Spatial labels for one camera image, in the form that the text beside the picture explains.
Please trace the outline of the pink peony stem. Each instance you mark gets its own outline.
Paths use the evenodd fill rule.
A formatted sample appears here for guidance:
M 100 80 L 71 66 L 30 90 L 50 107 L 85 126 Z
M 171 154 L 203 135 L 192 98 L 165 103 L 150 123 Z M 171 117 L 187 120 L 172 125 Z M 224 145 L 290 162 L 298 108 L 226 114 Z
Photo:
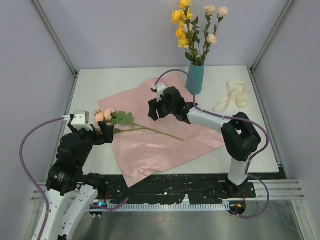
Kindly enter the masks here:
M 113 108 L 108 108 L 105 111 L 97 109 L 94 113 L 95 123 L 97 128 L 95 129 L 99 134 L 102 133 L 102 127 L 98 126 L 98 123 L 105 123 L 108 127 L 113 126 L 113 133 L 120 134 L 126 132 L 137 132 L 137 131 L 150 131 L 156 134 L 164 135 L 176 140 L 183 141 L 182 138 L 158 131 L 154 128 L 147 127 L 135 122 L 135 118 L 131 112 L 126 113 L 125 111 L 116 111 Z

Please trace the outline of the purple wrapping paper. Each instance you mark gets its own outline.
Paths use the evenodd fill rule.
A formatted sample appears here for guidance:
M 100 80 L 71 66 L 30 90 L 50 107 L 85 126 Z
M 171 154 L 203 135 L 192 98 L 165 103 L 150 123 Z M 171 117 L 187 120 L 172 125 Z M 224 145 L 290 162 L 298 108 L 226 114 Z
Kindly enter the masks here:
M 139 87 L 100 99 L 101 111 L 114 109 L 132 113 L 134 121 L 146 130 L 118 126 L 123 133 L 114 136 L 112 148 L 128 187 L 148 176 L 166 172 L 224 146 L 222 135 L 200 125 L 186 124 L 173 115 L 153 121 L 148 102 L 156 98 L 151 91 L 156 79 Z

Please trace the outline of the yellow rose stem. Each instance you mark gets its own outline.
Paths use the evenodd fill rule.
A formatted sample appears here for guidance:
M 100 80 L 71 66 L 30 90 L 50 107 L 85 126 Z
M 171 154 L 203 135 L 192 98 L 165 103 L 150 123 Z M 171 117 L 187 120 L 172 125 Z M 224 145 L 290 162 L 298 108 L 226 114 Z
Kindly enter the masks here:
M 174 10 L 171 15 L 171 21 L 177 25 L 175 35 L 177 37 L 178 47 L 185 49 L 185 57 L 194 66 L 200 66 L 200 53 L 196 48 L 196 43 L 200 42 L 196 24 L 198 17 L 193 20 L 194 15 L 190 10 L 191 0 L 180 0 L 179 9 Z

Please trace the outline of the cream printed ribbon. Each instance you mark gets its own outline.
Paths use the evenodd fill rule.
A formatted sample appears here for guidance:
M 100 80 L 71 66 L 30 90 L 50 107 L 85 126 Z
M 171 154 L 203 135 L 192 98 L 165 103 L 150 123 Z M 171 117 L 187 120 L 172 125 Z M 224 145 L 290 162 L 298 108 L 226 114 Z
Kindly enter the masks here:
M 226 84 L 227 94 L 217 104 L 214 105 L 212 110 L 223 113 L 234 102 L 239 109 L 244 109 L 248 106 L 246 95 L 249 93 L 248 85 L 239 80 L 229 80 Z

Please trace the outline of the cream rose stem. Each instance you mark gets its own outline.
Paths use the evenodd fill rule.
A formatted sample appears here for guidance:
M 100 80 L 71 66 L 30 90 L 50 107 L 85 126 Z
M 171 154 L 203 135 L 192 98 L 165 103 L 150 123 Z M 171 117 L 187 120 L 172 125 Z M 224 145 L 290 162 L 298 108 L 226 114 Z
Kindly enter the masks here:
M 218 42 L 216 37 L 218 27 L 220 23 L 229 13 L 229 9 L 225 6 L 215 8 L 213 5 L 208 5 L 204 7 L 205 20 L 206 24 L 203 29 L 204 40 L 200 39 L 200 27 L 199 27 L 199 18 L 198 23 L 195 25 L 196 30 L 198 31 L 199 43 L 196 43 L 195 46 L 199 50 L 201 65 L 204 65 L 207 56 L 211 50 L 211 46 L 215 45 Z

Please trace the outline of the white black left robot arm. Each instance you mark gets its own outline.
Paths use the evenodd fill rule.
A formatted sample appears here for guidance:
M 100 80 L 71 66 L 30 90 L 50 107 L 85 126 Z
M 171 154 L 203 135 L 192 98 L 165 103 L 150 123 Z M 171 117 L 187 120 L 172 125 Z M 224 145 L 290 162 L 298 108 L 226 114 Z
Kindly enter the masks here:
M 32 238 L 34 240 L 70 240 L 94 199 L 107 193 L 106 179 L 98 173 L 84 175 L 83 167 L 94 146 L 111 144 L 113 125 L 100 121 L 100 129 L 88 124 L 68 127 L 57 149 L 57 161 L 46 182 L 47 202 Z

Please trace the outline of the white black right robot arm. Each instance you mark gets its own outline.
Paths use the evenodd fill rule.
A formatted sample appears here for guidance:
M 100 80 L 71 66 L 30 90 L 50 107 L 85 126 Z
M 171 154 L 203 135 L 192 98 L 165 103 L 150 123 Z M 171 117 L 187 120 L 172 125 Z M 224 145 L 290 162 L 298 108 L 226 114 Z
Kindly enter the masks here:
M 196 103 L 186 102 L 177 88 L 162 83 L 153 85 L 151 90 L 156 98 L 148 102 L 148 116 L 154 121 L 173 115 L 180 122 L 202 126 L 222 135 L 231 157 L 225 190 L 231 197 L 242 194 L 248 182 L 249 158 L 261 143 L 255 127 L 247 121 L 248 116 L 243 112 L 232 119 L 212 115 L 200 110 Z

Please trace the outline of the teal ceramic vase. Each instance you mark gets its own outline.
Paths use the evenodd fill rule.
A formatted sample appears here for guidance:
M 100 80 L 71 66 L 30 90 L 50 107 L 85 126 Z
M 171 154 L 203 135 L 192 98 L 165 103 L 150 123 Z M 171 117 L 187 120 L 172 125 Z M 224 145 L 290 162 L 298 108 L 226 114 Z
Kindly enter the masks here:
M 203 88 L 205 66 L 190 63 L 185 87 L 192 95 L 198 95 Z

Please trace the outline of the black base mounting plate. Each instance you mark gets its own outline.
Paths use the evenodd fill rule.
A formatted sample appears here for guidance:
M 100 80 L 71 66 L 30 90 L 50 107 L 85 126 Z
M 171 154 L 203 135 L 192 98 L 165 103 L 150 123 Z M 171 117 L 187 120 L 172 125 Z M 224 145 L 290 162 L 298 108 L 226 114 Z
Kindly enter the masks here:
M 181 204 L 186 196 L 192 204 L 220 203 L 226 199 L 254 199 L 252 182 L 241 189 L 230 187 L 226 174 L 160 174 L 151 175 L 132 187 L 121 175 L 105 175 L 105 190 L 97 199 L 103 203 L 119 204 L 128 198 L 128 204 Z

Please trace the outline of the left aluminium frame post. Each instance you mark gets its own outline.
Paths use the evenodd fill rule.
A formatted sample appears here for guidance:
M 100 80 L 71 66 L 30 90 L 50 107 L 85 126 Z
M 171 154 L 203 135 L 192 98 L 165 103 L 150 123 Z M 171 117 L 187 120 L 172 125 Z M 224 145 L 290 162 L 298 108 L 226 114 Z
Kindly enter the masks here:
M 45 10 L 43 9 L 41 3 L 39 0 L 30 0 L 29 1 L 31 3 L 31 5 L 34 7 L 36 13 L 38 14 L 40 20 L 42 21 L 42 24 L 44 25 L 45 29 L 47 30 L 48 34 L 50 35 L 53 43 L 55 44 L 55 46 L 57 47 L 60 55 L 62 56 L 64 62 L 66 63 L 66 65 L 68 66 L 71 74 L 76 77 L 78 71 L 76 70 L 76 68 L 74 67 L 70 57 L 67 54 L 67 51 L 65 50 L 60 38 L 58 37 L 50 19 L 48 18 Z

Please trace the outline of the aluminium frame post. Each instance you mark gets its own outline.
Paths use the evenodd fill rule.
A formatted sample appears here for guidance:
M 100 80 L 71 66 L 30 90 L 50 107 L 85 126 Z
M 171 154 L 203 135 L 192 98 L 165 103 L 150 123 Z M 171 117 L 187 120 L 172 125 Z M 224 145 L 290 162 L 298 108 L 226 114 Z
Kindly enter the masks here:
M 38 14 L 40 20 L 42 21 L 42 24 L 44 25 L 45 29 L 47 30 L 48 34 L 50 35 L 53 43 L 55 44 L 55 46 L 57 47 L 60 55 L 62 56 L 64 62 L 66 63 L 66 65 L 68 66 L 71 74 L 76 77 L 78 71 L 76 70 L 76 68 L 74 67 L 70 57 L 67 54 L 67 51 L 65 50 L 60 38 L 58 37 L 50 19 L 48 18 L 45 10 L 43 9 L 41 3 L 39 0 L 30 0 L 29 1 L 31 3 L 31 5 L 34 7 L 36 13 Z
M 291 11 L 293 10 L 294 6 L 296 5 L 297 0 L 287 0 L 285 5 L 283 6 L 280 14 L 275 20 L 274 25 L 271 28 L 266 40 L 264 41 L 262 48 L 260 49 L 257 57 L 255 58 L 252 66 L 250 67 L 249 71 L 253 74 L 257 68 L 259 67 L 262 59 L 264 58 L 265 54 L 271 47 L 272 43 L 276 39 L 278 33 L 280 32 L 282 26 L 286 22 L 287 18 L 289 17 Z

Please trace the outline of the right aluminium frame post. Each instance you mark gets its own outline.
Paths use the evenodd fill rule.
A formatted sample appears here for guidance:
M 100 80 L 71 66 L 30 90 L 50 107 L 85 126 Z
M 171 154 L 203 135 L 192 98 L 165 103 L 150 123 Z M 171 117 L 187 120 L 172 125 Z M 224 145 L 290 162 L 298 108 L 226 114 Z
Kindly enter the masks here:
M 259 67 L 262 59 L 264 58 L 265 54 L 271 47 L 272 43 L 276 39 L 278 33 L 280 32 L 282 26 L 286 22 L 287 18 L 289 17 L 291 11 L 293 10 L 294 6 L 296 5 L 297 0 L 287 0 L 285 5 L 283 6 L 280 14 L 275 20 L 274 25 L 271 28 L 266 40 L 264 41 L 262 48 L 260 49 L 257 57 L 255 58 L 252 66 L 250 67 L 249 71 L 253 74 L 257 68 Z

